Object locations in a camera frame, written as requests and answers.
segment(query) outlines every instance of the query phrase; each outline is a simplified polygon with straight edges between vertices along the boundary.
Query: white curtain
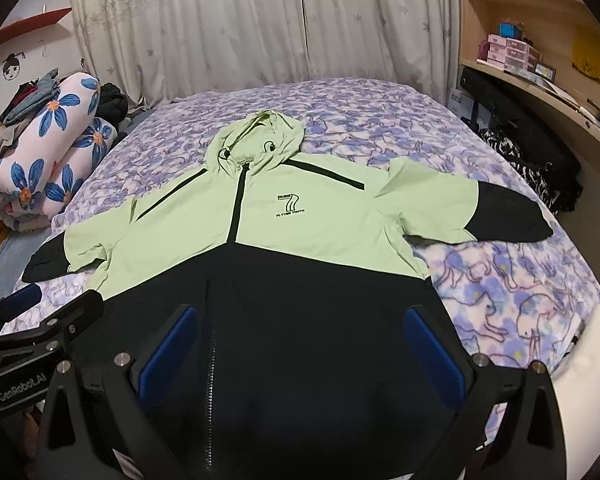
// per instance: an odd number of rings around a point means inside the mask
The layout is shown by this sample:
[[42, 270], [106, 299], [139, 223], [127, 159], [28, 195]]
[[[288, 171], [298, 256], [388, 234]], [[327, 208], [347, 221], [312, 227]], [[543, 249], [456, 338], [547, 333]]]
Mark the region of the white curtain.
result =
[[71, 0], [88, 68], [149, 106], [305, 80], [301, 0]]
[[304, 0], [310, 76], [364, 75], [446, 102], [458, 74], [460, 0]]
[[88, 68], [150, 106], [207, 90], [358, 76], [440, 102], [459, 0], [71, 0]]

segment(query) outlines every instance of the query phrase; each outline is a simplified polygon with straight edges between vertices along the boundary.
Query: metal screw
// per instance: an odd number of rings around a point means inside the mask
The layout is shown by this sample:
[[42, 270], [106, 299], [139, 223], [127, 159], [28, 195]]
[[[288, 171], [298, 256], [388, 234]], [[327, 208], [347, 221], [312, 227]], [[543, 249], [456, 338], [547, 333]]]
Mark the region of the metal screw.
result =
[[490, 362], [489, 356], [485, 354], [474, 354], [471, 356], [471, 359], [480, 368], [484, 368]]
[[546, 373], [546, 366], [544, 365], [544, 363], [542, 361], [533, 361], [531, 363], [531, 369], [536, 374], [545, 374]]
[[60, 361], [56, 370], [58, 370], [61, 374], [67, 373], [71, 369], [71, 361]]
[[113, 358], [113, 362], [115, 362], [116, 366], [127, 366], [131, 362], [131, 355], [126, 352], [120, 352]]

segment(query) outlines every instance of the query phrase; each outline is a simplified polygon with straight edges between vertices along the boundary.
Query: black and white cloth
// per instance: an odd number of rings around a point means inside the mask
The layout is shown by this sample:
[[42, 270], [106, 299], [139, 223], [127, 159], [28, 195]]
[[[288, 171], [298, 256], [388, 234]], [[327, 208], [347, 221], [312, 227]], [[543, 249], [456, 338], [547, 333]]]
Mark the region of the black and white cloth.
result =
[[538, 166], [527, 162], [520, 147], [501, 129], [485, 128], [478, 131], [477, 135], [512, 165], [552, 214], [573, 211], [576, 200], [582, 193], [582, 186], [576, 180], [573, 180], [568, 189], [557, 189], [546, 179], [550, 165]]

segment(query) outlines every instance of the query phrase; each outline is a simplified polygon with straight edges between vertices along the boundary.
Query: hooded jacket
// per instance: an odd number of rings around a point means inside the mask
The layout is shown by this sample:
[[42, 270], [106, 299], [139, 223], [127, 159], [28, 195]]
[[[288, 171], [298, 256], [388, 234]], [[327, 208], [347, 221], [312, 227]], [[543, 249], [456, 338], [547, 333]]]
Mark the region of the hooded jacket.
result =
[[404, 235], [446, 243], [552, 234], [512, 190], [404, 158], [383, 171], [299, 153], [302, 123], [264, 110], [223, 128], [202, 168], [46, 243], [23, 279], [99, 262], [103, 318], [79, 364], [141, 351], [182, 303], [202, 319], [170, 396], [150, 414], [197, 478], [411, 473], [455, 411], [411, 355], [402, 316], [455, 333]]

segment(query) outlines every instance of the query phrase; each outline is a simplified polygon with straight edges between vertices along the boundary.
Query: pink blanket with blue flowers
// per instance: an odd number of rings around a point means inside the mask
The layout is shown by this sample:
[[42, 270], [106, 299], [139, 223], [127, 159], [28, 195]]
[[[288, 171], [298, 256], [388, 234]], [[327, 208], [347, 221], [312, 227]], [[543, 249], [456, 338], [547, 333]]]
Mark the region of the pink blanket with blue flowers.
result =
[[0, 219], [14, 231], [47, 227], [106, 155], [116, 132], [94, 118], [96, 78], [76, 73], [0, 157]]

